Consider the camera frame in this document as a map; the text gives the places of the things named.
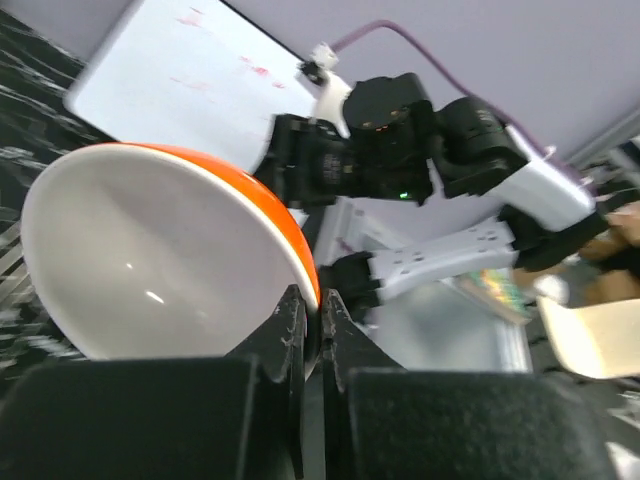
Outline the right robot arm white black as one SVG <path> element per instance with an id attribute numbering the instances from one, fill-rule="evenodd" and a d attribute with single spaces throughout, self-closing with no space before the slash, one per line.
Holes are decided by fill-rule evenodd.
<path id="1" fill-rule="evenodd" d="M 347 134 L 325 119 L 277 116 L 255 170 L 285 205 L 311 210 L 339 197 L 423 205 L 439 178 L 446 198 L 492 196 L 500 211 L 452 234 L 395 250 L 351 253 L 320 270 L 361 319 L 385 300 L 431 280 L 483 269 L 546 269 L 607 223 L 596 200 L 477 100 L 440 111 L 429 101 L 368 105 L 349 99 Z"/>

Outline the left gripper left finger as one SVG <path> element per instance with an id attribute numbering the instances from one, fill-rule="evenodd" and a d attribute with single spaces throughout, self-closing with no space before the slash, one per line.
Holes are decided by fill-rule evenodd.
<path id="1" fill-rule="evenodd" d="M 1 409 L 5 479 L 299 479 L 306 305 L 214 358 L 31 370 Z"/>

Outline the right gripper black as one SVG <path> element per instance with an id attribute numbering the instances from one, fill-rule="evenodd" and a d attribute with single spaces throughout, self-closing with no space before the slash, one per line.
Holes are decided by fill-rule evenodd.
<path id="1" fill-rule="evenodd" d="M 289 209 L 307 215 L 302 232 L 311 247 L 320 235 L 325 210 L 336 188 L 324 177 L 324 162 L 346 158 L 346 140 L 335 125 L 293 114 L 275 115 L 260 162 L 252 176 Z"/>

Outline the orange bowl white inside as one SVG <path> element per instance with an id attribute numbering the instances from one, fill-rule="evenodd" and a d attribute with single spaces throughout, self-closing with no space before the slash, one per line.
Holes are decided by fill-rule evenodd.
<path id="1" fill-rule="evenodd" d="M 92 360 L 218 356 L 289 286 L 321 292 L 293 215 L 219 158 L 154 144 L 77 149 L 31 185 L 24 261 L 45 310 Z"/>

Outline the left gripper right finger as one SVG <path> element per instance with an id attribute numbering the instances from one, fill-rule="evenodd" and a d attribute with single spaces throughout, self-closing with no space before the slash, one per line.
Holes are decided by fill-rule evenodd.
<path id="1" fill-rule="evenodd" d="M 330 479 L 613 479 L 597 417 L 571 383 L 518 373 L 401 368 L 322 302 Z"/>

